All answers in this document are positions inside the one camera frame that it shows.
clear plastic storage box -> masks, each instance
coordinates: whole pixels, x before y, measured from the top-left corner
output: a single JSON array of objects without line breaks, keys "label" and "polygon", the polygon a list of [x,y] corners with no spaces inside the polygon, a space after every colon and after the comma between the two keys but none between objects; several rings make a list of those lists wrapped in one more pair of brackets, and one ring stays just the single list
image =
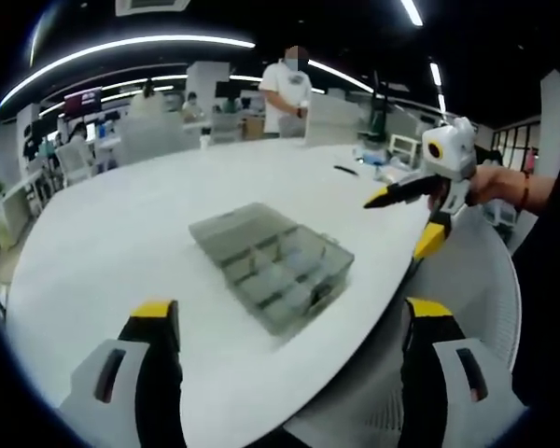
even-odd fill
[{"label": "clear plastic storage box", "polygon": [[274,335],[306,324],[338,297],[355,259],[262,203],[192,224],[189,231]]}]

wrist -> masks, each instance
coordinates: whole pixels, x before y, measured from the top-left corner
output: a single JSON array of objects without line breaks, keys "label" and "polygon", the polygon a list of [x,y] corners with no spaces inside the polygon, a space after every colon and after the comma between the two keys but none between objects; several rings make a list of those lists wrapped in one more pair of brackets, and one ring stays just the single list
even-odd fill
[{"label": "wrist", "polygon": [[518,203],[525,192],[525,174],[499,166],[495,174],[494,189],[497,199]]}]

ceiling vent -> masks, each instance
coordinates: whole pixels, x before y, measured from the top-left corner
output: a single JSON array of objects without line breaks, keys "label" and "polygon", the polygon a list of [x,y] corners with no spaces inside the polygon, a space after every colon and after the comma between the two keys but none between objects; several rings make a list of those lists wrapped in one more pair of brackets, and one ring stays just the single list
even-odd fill
[{"label": "ceiling vent", "polygon": [[181,12],[190,0],[116,0],[116,15],[129,16],[146,12]]}]

human hand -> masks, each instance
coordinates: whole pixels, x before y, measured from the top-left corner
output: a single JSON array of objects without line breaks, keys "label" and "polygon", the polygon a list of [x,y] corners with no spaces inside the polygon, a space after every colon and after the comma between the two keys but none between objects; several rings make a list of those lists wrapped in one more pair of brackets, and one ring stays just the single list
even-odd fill
[{"label": "human hand", "polygon": [[[468,205],[489,203],[496,199],[500,193],[499,178],[502,173],[501,166],[479,165],[475,175],[470,180],[469,194],[467,196]],[[448,194],[448,184],[444,180],[440,188],[429,196],[429,208],[433,209],[436,202]]]}]

office chair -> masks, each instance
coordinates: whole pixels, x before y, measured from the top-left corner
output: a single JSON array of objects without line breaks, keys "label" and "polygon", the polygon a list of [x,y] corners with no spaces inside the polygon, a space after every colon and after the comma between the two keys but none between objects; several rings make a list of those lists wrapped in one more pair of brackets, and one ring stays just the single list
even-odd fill
[{"label": "office chair", "polygon": [[64,175],[64,187],[91,179],[97,175],[97,168],[83,157],[85,148],[78,143],[68,143],[56,149]]}]

